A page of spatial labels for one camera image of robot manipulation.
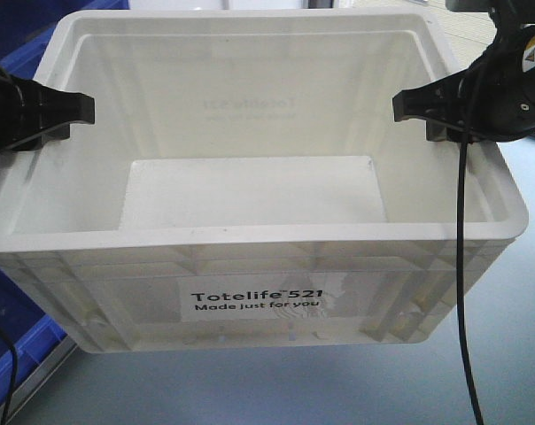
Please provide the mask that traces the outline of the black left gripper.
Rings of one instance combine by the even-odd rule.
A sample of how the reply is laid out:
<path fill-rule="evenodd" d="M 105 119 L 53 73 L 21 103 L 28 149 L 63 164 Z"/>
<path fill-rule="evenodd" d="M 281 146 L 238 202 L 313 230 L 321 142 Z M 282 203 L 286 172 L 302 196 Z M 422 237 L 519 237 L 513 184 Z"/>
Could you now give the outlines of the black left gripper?
<path fill-rule="evenodd" d="M 12 140 L 16 111 L 23 105 L 26 86 L 26 137 L 15 146 Z M 79 92 L 65 92 L 20 78 L 0 66 L 0 153 L 38 151 L 49 142 L 70 137 L 70 125 L 95 124 L 95 99 Z"/>

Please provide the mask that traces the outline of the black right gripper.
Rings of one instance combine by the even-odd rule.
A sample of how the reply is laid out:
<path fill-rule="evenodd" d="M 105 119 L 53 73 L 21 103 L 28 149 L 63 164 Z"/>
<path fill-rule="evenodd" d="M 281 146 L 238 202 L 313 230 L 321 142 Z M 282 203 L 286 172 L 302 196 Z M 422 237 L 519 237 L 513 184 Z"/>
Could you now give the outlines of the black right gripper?
<path fill-rule="evenodd" d="M 491 1 L 492 44 L 469 71 L 474 103 L 464 135 L 460 71 L 392 98 L 395 122 L 426 122 L 429 142 L 511 142 L 535 133 L 535 1 Z"/>

